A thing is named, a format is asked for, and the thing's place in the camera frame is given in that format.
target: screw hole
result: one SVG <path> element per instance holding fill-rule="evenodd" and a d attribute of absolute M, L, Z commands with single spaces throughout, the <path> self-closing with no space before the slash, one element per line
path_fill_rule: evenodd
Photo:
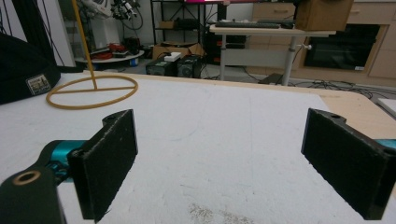
<path fill-rule="evenodd" d="M 108 116 L 106 119 L 115 119 L 115 116 Z"/>
<path fill-rule="evenodd" d="M 26 173 L 20 174 L 17 177 L 15 177 L 12 183 L 18 186 L 26 185 L 37 180 L 40 176 L 41 173 L 38 171 L 28 171 Z"/>

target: label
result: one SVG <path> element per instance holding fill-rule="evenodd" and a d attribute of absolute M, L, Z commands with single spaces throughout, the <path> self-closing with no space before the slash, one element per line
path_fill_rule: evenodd
<path fill-rule="evenodd" d="M 38 95 L 50 91 L 50 84 L 44 74 L 26 79 L 26 84 L 29 87 L 32 95 Z"/>
<path fill-rule="evenodd" d="M 160 67 L 164 67 L 168 64 L 168 62 L 159 62 L 159 63 L 155 63 L 155 66 L 160 66 Z"/>
<path fill-rule="evenodd" d="M 138 66 L 138 65 L 139 65 L 139 59 L 138 59 L 138 58 L 131 59 L 130 65 L 131 65 L 132 67 Z"/>

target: rope stand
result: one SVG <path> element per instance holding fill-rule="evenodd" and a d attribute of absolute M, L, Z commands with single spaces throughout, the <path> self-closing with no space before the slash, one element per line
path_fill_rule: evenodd
<path fill-rule="evenodd" d="M 81 17 L 79 16 L 78 13 L 78 5 L 77 5 L 77 1 L 76 0 L 72 0 L 72 5 L 73 5 L 73 9 L 75 11 L 75 15 L 76 15 L 76 19 L 78 22 L 78 29 L 79 29 L 79 33 L 81 35 L 81 42 L 85 51 L 85 55 L 87 57 L 87 63 L 88 63 L 88 68 L 90 69 L 91 72 L 91 77 L 86 77 L 86 78 L 81 78 L 81 79 L 77 79 L 71 82 L 68 82 L 66 84 L 63 84 L 59 87 L 54 88 L 52 91 L 50 91 L 47 94 L 46 100 L 47 102 L 57 108 L 61 108 L 61 109 L 91 109 L 91 108 L 97 108 L 97 107 L 101 107 L 101 106 L 105 106 L 105 105 L 112 105 L 115 104 L 119 101 L 122 101 L 128 97 L 130 97 L 131 95 L 133 95 L 138 88 L 138 84 L 137 82 L 130 78 L 130 77 L 123 77 L 123 76 L 99 76 L 99 77 L 95 77 L 94 73 L 93 73 L 93 68 L 92 68 L 92 61 L 91 61 L 91 56 L 90 53 L 88 51 L 88 46 L 87 43 L 85 42 L 85 35 L 84 35 L 84 30 L 82 27 L 82 22 L 81 22 Z M 114 87 L 114 88 L 99 88 L 97 87 L 96 84 L 96 79 L 100 79 L 100 78 L 116 78 L 116 79 L 124 79 L 124 80 L 128 80 L 130 82 L 132 82 L 134 85 L 133 86 L 126 86 L 126 87 Z M 84 82 L 84 81 L 92 81 L 93 84 L 93 89 L 87 89 L 87 90 L 70 90 L 70 91 L 61 91 L 61 89 L 68 87 L 68 86 L 72 86 L 74 84 L 80 83 L 80 82 Z M 99 104 L 92 104 L 92 105 L 60 105 L 60 104 L 56 104 L 53 103 L 51 101 L 51 96 L 53 94 L 67 94 L 67 93 L 78 93 L 78 92 L 92 92 L 92 91 L 122 91 L 122 90 L 131 90 L 130 92 L 128 92 L 127 94 L 116 98 L 114 100 L 110 100 L 110 101 L 106 101 L 106 102 L 102 102 Z"/>

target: computer monitor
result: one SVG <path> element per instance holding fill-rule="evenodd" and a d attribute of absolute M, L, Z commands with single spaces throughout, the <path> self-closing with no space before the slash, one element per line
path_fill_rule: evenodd
<path fill-rule="evenodd" d="M 227 6 L 235 3 L 260 3 L 268 0 L 184 0 L 185 3 L 191 4 L 217 4 L 218 5 L 218 21 L 226 19 Z"/>

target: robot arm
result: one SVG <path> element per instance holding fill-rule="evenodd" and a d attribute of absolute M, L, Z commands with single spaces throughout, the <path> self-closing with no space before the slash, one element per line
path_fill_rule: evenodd
<path fill-rule="evenodd" d="M 110 0 L 81 0 L 94 16 L 109 18 L 112 15 Z"/>
<path fill-rule="evenodd" d="M 114 17 L 117 20 L 131 19 L 136 16 L 134 8 L 140 7 L 135 0 L 81 0 L 93 17 L 106 19 Z"/>

